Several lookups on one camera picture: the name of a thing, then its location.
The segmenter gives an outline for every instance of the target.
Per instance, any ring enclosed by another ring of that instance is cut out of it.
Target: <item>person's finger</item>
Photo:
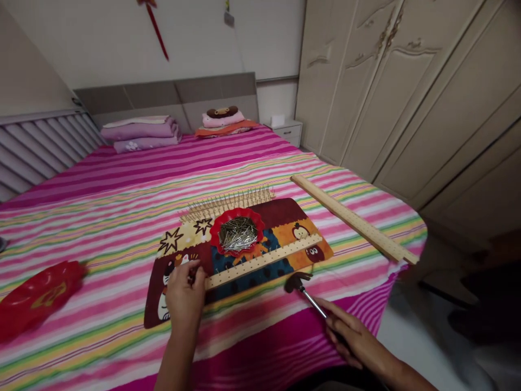
[[[356,317],[348,314],[343,309],[341,309],[339,306],[337,306],[336,304],[334,304],[330,301],[327,301],[327,300],[324,300],[321,298],[317,298],[317,297],[315,297],[314,299],[321,307],[331,311],[338,318],[340,318],[347,326],[349,326],[351,328],[351,330],[354,330],[357,333],[361,333],[361,329],[359,326],[360,321]]]
[[[329,328],[331,328],[331,330],[336,331],[338,334],[342,335],[347,343],[360,335],[356,331],[352,330],[348,325],[346,325],[342,319],[335,315],[328,316],[326,318],[326,324],[329,326]]]
[[[333,342],[335,345],[338,344],[338,339],[336,338],[335,333],[329,327],[326,327],[326,334],[331,342]]]
[[[362,370],[364,368],[362,363],[354,357],[347,357],[345,360],[346,360],[347,365],[350,365],[351,367],[355,367],[360,370]]]
[[[206,273],[205,270],[200,266],[197,269],[197,272],[195,273],[195,281],[192,284],[192,288],[194,288],[195,291],[204,291],[205,290],[205,279],[206,279]]]
[[[177,266],[170,275],[170,279],[174,279],[174,283],[179,284],[184,287],[190,287],[190,283],[188,282],[188,275],[190,274],[190,270],[199,266],[201,263],[200,260],[193,260],[182,265]]]
[[[336,344],[336,345],[335,345],[335,348],[336,348],[336,351],[337,351],[338,353],[340,353],[340,355],[341,355],[343,358],[345,358],[346,360],[347,360],[349,357],[351,357],[351,352],[350,352],[350,350],[349,350],[346,346],[344,346],[344,345],[342,345],[342,344]]]

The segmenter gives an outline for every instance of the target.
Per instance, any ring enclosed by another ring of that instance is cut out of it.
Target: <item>cartoon star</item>
[[[197,235],[199,233],[199,231],[202,231],[202,234],[206,235],[206,230],[208,228],[212,227],[212,225],[210,224],[211,221],[212,221],[212,219],[209,218],[209,219],[202,219],[202,220],[199,220],[198,222],[196,222],[194,225],[194,228],[197,228],[197,231],[195,232],[195,234]]]
[[[184,234],[179,234],[179,228],[177,227],[176,230],[171,234],[170,232],[165,232],[165,237],[160,241],[161,246],[159,247],[158,251],[161,251],[163,248],[164,253],[163,255],[166,255],[168,250],[170,250],[170,247],[174,249],[174,251],[177,251],[177,241],[184,236]]]

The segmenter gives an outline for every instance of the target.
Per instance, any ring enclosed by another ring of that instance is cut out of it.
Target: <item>colorful cartoon placemat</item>
[[[214,218],[204,218],[186,222],[165,232],[160,240],[156,260],[150,276],[144,326],[146,329],[168,320],[170,314],[166,305],[168,277],[176,266],[200,259],[208,276],[226,272],[239,262],[247,262],[253,257],[290,244],[308,235],[319,233],[313,222],[300,206],[291,198],[272,200],[250,207],[259,213],[265,224],[264,238],[255,245],[253,252],[239,258],[221,255],[210,244],[210,228]],[[282,277],[315,262],[333,256],[329,244],[322,242],[306,250],[298,251],[280,261],[271,263],[255,272],[246,274],[206,293],[206,304],[227,298],[262,283]]]

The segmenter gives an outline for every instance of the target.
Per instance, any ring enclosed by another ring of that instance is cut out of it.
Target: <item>wardrobe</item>
[[[521,3],[308,0],[302,146],[486,248],[521,228]]]

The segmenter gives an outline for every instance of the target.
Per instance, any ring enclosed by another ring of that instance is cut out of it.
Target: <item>hand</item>
[[[397,374],[401,361],[378,342],[358,318],[327,300],[315,300],[321,307],[330,311],[331,315],[326,319],[326,333],[348,365],[362,369],[363,364],[385,380]],[[338,341],[333,331],[345,339],[349,348]]]
[[[197,330],[205,304],[206,273],[199,267],[200,260],[193,260],[176,267],[170,274],[167,287],[167,308],[172,330],[183,333]],[[197,269],[195,278],[190,271]]]

